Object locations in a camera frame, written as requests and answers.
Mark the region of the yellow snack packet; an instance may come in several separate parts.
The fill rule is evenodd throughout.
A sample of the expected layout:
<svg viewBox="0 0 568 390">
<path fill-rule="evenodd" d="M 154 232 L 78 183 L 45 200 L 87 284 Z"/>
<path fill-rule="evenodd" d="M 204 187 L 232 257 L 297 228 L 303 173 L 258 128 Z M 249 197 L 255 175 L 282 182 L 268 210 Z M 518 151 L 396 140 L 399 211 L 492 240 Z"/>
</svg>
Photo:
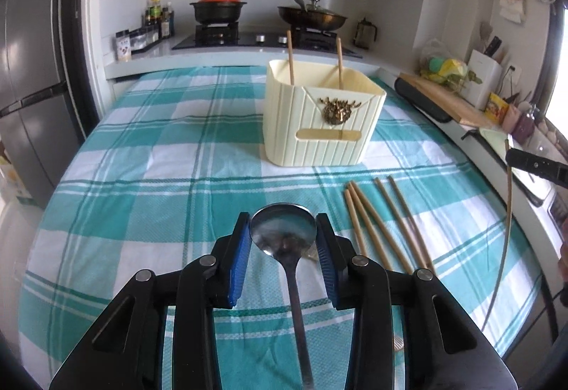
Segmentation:
<svg viewBox="0 0 568 390">
<path fill-rule="evenodd" d="M 499 95 L 491 92 L 484 108 L 484 116 L 494 124 L 502 124 L 509 104 Z"/>
</svg>

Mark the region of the white knife block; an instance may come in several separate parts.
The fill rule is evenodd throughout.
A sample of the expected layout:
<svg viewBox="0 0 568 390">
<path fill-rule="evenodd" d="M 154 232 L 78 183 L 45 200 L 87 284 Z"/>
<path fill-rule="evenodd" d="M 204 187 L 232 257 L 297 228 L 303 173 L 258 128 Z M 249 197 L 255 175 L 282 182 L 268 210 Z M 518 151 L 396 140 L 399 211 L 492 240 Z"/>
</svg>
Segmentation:
<svg viewBox="0 0 568 390">
<path fill-rule="evenodd" d="M 460 96 L 474 108 L 483 110 L 490 93 L 497 88 L 503 68 L 496 60 L 475 49 L 467 67 L 468 72 Z"/>
</svg>

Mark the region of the sauce bottles group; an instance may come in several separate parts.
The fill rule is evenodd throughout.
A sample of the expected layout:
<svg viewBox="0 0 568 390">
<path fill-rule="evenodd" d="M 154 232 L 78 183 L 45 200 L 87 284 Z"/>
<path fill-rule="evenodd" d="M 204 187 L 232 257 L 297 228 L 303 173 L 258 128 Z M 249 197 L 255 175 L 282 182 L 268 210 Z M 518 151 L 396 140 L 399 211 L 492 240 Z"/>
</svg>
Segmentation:
<svg viewBox="0 0 568 390">
<path fill-rule="evenodd" d="M 147 0 L 143 22 L 146 26 L 156 26 L 160 39 L 174 36 L 174 18 L 174 10 L 170 1 L 162 5 L 161 0 Z"/>
</svg>

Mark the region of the teal white checkered tablecloth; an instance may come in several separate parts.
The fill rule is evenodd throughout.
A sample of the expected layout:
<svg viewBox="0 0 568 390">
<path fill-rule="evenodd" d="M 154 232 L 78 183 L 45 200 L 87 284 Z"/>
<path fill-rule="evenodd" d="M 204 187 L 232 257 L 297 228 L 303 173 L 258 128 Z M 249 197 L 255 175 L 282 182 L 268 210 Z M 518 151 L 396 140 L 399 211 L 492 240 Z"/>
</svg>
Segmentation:
<svg viewBox="0 0 568 390">
<path fill-rule="evenodd" d="M 541 269 L 459 148 L 389 92 L 360 164 L 277 167 L 262 138 L 265 80 L 262 67 L 145 75 L 88 137 L 44 212 L 21 288 L 21 358 L 40 386 L 135 273 L 183 268 L 242 212 L 294 202 L 352 237 L 349 181 L 390 230 L 397 223 L 376 181 L 399 187 L 437 276 L 497 352 L 510 347 L 539 294 Z"/>
</svg>

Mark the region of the grey refrigerator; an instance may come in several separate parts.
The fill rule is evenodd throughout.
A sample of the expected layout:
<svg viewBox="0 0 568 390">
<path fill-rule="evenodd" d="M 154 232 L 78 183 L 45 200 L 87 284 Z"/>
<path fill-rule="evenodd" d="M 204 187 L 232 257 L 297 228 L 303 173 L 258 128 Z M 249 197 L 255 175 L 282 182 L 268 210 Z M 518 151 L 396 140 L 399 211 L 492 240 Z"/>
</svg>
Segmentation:
<svg viewBox="0 0 568 390">
<path fill-rule="evenodd" d="M 46 207 L 94 127 L 80 0 L 1 0 L 1 140 Z"/>
</svg>

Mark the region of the spice jar rack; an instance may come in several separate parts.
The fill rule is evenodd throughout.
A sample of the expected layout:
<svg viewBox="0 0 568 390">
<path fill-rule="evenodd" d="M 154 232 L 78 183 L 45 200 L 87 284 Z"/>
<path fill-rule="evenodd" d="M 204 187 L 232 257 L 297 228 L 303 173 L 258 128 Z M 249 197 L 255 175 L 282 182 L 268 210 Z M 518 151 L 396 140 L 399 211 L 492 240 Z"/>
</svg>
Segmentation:
<svg viewBox="0 0 568 390">
<path fill-rule="evenodd" d="M 129 32 L 131 52 L 139 53 L 151 49 L 161 40 L 161 34 L 157 25 L 142 26 Z"/>
</svg>

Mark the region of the dark wok glass lid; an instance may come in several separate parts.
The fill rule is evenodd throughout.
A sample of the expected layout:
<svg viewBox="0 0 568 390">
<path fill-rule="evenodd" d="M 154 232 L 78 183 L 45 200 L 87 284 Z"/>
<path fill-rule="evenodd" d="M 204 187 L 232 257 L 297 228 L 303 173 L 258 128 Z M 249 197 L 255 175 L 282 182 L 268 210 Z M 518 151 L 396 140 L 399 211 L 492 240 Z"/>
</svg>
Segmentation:
<svg viewBox="0 0 568 390">
<path fill-rule="evenodd" d="M 292 28 L 313 29 L 331 32 L 340 29 L 346 23 L 346 17 L 327 10 L 319 5 L 320 0 L 293 0 L 294 6 L 278 6 L 281 19 Z"/>
</svg>

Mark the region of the black pot orange lid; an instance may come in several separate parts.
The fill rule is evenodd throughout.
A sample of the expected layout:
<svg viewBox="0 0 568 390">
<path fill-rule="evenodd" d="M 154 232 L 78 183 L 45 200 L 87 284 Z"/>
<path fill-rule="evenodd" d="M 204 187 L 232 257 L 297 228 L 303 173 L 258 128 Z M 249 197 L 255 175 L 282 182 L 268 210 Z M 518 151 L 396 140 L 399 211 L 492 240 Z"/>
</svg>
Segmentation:
<svg viewBox="0 0 568 390">
<path fill-rule="evenodd" d="M 238 22 L 245 1 L 199 0 L 191 2 L 196 21 L 203 26 L 228 25 Z"/>
</svg>

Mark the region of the small steel spoon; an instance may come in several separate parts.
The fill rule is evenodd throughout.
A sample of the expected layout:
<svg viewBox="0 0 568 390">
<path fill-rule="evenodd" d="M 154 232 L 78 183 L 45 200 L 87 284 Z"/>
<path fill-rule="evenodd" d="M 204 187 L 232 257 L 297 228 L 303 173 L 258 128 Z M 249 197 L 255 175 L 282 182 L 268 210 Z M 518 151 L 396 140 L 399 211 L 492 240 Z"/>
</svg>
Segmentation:
<svg viewBox="0 0 568 390">
<path fill-rule="evenodd" d="M 303 254 L 303 257 L 308 258 L 312 261 L 318 261 L 319 260 L 319 253 L 318 253 L 318 249 L 317 249 L 317 245 L 316 244 L 312 244 L 307 250 L 306 252 Z"/>
</svg>

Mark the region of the wooden chopstick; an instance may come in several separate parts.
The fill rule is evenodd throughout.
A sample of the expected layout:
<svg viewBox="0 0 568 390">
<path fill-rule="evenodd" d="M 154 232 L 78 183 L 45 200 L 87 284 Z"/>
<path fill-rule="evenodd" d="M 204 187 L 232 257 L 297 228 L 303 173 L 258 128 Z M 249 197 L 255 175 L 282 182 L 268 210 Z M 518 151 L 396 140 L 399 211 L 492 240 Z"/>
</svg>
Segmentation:
<svg viewBox="0 0 568 390">
<path fill-rule="evenodd" d="M 342 40 L 339 36 L 336 37 L 336 50 L 337 50 L 337 59 L 338 59 L 338 87 L 339 90 L 344 90 L 343 46 L 342 46 Z"/>
<path fill-rule="evenodd" d="M 417 244 L 417 240 L 414 236 L 411 235 L 410 231 L 406 227 L 406 224 L 403 221 L 402 216 L 400 216 L 398 208 L 396 207 L 395 203 L 392 201 L 390 196 L 387 193 L 386 188 L 382 184 L 379 178 L 375 179 L 375 184 L 380 193 L 382 193 L 383 197 L 385 198 L 387 205 L 390 208 L 391 213 L 393 214 L 399 231 L 403 234 L 404 239 L 406 240 L 407 245 L 409 246 L 414 260 L 418 263 L 420 268 L 426 268 L 426 260 L 423 258 L 423 254 L 419 250 L 419 246 Z"/>
<path fill-rule="evenodd" d="M 383 222 L 379 213 L 376 211 L 376 208 L 373 207 L 371 201 L 367 198 L 367 196 L 363 193 L 360 187 L 353 180 L 349 182 L 351 182 L 354 185 L 356 193 L 358 197 L 360 197 L 360 200 L 362 201 L 362 204 L 364 205 L 372 221 L 373 227 L 375 228 L 375 231 L 378 234 L 380 243 L 382 240 L 384 240 L 388 244 L 392 252 L 396 255 L 397 260 L 399 261 L 400 265 L 403 266 L 405 272 L 412 273 L 411 264 L 409 263 L 407 257 L 404 255 L 403 251 L 399 248 L 392 233 L 390 232 L 388 227 L 386 227 L 386 224 Z"/>
<path fill-rule="evenodd" d="M 407 219 L 409 220 L 410 223 L 410 227 L 412 228 L 413 232 L 416 235 L 416 239 L 417 239 L 417 244 L 419 247 L 419 252 L 421 253 L 421 256 L 423 257 L 423 260 L 425 261 L 426 264 L 426 268 L 431 270 L 433 273 L 436 273 L 435 271 L 435 267 L 434 264 L 432 262 L 432 259 L 430 257 L 430 253 L 427 250 L 427 246 L 426 246 L 426 242 L 424 240 L 423 235 L 421 234 L 421 231 L 414 219 L 413 214 L 410 211 L 410 208 L 405 200 L 405 198 L 403 197 L 403 193 L 399 190 L 399 186 L 396 183 L 396 181 L 393 179 L 393 177 L 390 175 L 388 177 L 389 182 L 391 183 L 391 186 L 393 187 L 395 194 L 397 195 L 397 198 L 400 202 L 400 205 L 403 207 L 403 211 L 407 217 Z"/>
<path fill-rule="evenodd" d="M 349 189 L 349 192 L 351 193 L 351 195 L 353 196 L 354 205 L 357 208 L 357 211 L 359 212 L 361 218 L 363 219 L 363 222 L 365 223 L 365 227 L 367 229 L 369 237 L 371 238 L 371 241 L 373 242 L 373 246 L 375 247 L 376 253 L 379 256 L 379 259 L 381 261 L 381 265 L 385 269 L 391 270 L 392 265 L 390 264 L 390 261 L 388 260 L 386 251 L 381 246 L 380 240 L 378 238 L 378 234 L 375 231 L 375 228 L 373 227 L 372 221 L 371 221 L 364 205 L 362 204 L 360 197 L 358 197 L 354 185 L 351 182 L 349 182 L 349 184 L 348 184 L 348 189 Z"/>
<path fill-rule="evenodd" d="M 354 231 L 356 243 L 357 243 L 357 246 L 358 246 L 358 253 L 363 255 L 363 256 L 367 256 L 368 253 L 366 251 L 362 229 L 360 227 L 357 211 L 355 209 L 353 197 L 351 196 L 349 188 L 346 188 L 344 190 L 344 198 L 345 198 L 345 202 L 346 202 L 346 208 L 348 209 L 348 212 L 349 212 L 349 219 L 351 220 L 351 223 L 353 224 L 353 231 Z"/>
<path fill-rule="evenodd" d="M 290 29 L 287 29 L 286 31 L 286 37 L 287 37 L 287 49 L 288 49 L 290 85 L 294 86 L 295 85 L 294 51 L 293 51 L 292 32 Z"/>
</svg>

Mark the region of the pale green tray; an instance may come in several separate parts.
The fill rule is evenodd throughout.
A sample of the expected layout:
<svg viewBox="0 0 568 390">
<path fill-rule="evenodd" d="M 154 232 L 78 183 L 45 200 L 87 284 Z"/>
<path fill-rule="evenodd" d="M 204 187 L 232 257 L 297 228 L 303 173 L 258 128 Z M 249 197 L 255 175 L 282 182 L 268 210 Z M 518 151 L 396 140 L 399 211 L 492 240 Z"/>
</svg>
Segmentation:
<svg viewBox="0 0 568 390">
<path fill-rule="evenodd" d="M 490 128 L 480 128 L 479 134 L 490 150 L 503 162 L 504 167 L 511 169 L 514 180 L 523 189 L 531 203 L 537 207 L 544 204 L 553 190 L 552 184 L 545 178 L 530 172 L 528 167 L 522 164 L 520 153 L 524 151 L 513 137 L 503 131 Z"/>
</svg>

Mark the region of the black gas cooktop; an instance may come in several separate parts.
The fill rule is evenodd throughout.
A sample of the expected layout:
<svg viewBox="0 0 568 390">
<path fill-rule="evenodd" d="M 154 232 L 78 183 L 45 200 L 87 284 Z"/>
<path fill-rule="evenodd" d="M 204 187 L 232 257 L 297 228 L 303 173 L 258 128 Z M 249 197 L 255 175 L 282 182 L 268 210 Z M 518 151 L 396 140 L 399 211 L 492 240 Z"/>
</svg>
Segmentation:
<svg viewBox="0 0 568 390">
<path fill-rule="evenodd" d="M 337 53 L 337 34 L 303 28 L 290 30 L 293 49 L 308 52 Z M 225 26 L 196 26 L 195 33 L 175 45 L 173 49 L 204 49 L 221 47 L 256 47 L 288 49 L 286 31 L 242 31 L 239 23 Z"/>
</svg>

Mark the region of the large steel spoon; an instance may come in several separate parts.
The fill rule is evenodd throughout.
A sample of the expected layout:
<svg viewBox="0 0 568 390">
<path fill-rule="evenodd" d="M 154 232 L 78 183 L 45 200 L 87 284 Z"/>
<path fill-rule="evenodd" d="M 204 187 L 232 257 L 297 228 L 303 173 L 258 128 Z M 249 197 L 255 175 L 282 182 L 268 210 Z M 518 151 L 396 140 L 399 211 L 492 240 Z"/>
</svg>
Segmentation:
<svg viewBox="0 0 568 390">
<path fill-rule="evenodd" d="M 285 272 L 302 387 L 313 389 L 314 378 L 296 284 L 296 267 L 300 258 L 315 243 L 316 220 L 305 207 L 281 202 L 258 210 L 251 217 L 249 231 L 258 249 L 274 258 Z"/>
</svg>

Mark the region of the plastic bag with fruit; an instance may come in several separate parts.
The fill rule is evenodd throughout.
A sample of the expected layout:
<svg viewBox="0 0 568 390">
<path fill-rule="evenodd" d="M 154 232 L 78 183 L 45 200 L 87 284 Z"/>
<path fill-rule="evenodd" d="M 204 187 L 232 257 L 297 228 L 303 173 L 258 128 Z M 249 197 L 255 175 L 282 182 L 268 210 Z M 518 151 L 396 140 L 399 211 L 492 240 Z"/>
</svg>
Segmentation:
<svg viewBox="0 0 568 390">
<path fill-rule="evenodd" d="M 421 50 L 420 77 L 458 93 L 469 85 L 480 85 L 482 80 L 465 62 L 454 58 L 444 43 L 430 39 Z"/>
</svg>

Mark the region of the cream ribbed utensil holder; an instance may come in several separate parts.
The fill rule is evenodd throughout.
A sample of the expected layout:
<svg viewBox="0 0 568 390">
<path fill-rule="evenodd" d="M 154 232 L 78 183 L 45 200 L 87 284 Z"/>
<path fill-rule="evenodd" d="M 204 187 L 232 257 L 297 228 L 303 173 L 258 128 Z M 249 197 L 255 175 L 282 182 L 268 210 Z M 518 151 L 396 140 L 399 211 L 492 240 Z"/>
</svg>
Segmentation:
<svg viewBox="0 0 568 390">
<path fill-rule="evenodd" d="M 386 97 L 354 69 L 272 59 L 263 116 L 266 157 L 281 167 L 356 165 Z"/>
</svg>

